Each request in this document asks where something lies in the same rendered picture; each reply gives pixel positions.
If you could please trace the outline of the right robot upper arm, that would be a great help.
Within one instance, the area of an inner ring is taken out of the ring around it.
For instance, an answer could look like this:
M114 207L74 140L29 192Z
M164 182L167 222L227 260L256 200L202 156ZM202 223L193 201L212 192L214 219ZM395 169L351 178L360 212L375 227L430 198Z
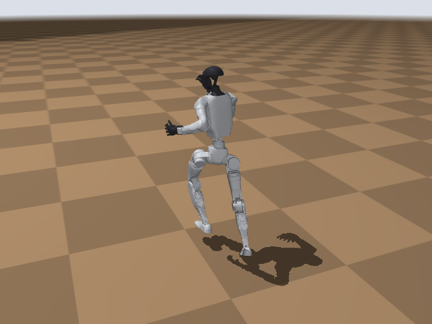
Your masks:
M234 115L235 115L235 109L236 109L236 102L237 102L238 99L232 93L228 92L228 94L232 98L232 117L234 117Z

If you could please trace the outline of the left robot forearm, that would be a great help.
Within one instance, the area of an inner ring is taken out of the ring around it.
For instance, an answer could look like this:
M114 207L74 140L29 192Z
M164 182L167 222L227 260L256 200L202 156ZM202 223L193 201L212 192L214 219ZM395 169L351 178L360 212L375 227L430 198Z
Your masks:
M183 134L183 135L196 134L199 132L197 128L201 127L202 123L203 121L200 119L194 122L193 124L184 126L182 128L177 128L178 134Z

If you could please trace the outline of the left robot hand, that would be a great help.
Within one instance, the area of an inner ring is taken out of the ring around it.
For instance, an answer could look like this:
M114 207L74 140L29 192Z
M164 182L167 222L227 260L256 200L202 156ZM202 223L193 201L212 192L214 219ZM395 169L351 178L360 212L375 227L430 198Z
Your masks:
M175 134L178 134L177 128L182 128L183 127L183 126L175 126L169 120L168 120L168 123L170 125L165 124L165 126L166 126L165 129L167 130L166 133L169 133L169 134L167 134L167 136L173 136ZM178 135L182 135L182 134L178 134Z

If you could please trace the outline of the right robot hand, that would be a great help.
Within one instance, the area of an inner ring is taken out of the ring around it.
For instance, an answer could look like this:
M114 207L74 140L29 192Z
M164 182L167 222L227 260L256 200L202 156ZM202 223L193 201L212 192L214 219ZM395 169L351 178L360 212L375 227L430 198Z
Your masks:
M211 92L211 89L208 89L207 86L206 86L206 84L205 84L205 78L204 78L203 75L199 75L197 77L197 79L195 79L195 80L199 80L200 81L200 83L203 85L203 87L207 90L207 94ZM207 82L208 82L209 86L212 86L212 82L211 82L210 78L207 78Z

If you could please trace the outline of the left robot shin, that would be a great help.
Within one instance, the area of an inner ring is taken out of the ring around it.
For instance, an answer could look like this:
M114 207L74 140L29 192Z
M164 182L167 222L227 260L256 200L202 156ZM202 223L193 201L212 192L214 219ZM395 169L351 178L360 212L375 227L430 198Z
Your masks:
M202 191L196 191L194 189L194 185L191 181L188 182L188 190L190 194L190 198L192 200L192 203L194 205L194 208L198 211L198 215L200 217L200 220L203 225L209 224L206 213L205 213L205 202L203 198Z

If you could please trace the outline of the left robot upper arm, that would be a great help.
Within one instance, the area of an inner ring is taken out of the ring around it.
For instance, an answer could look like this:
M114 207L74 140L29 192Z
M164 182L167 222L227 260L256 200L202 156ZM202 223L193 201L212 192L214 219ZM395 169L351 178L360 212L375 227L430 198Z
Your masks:
M207 120L207 110L206 107L208 105L207 100L202 97L197 100L194 104L194 109L196 110L197 118L202 120L201 127L197 128L201 132L206 132L209 129L208 120Z

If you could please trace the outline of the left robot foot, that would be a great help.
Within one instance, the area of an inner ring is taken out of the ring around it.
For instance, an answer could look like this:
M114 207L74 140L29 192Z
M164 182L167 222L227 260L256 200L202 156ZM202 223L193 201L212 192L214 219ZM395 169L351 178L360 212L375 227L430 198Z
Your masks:
M200 228L204 233L210 234L212 232L212 228L210 224L207 224L207 222L205 222L206 225L203 225L201 221L195 221L195 226Z

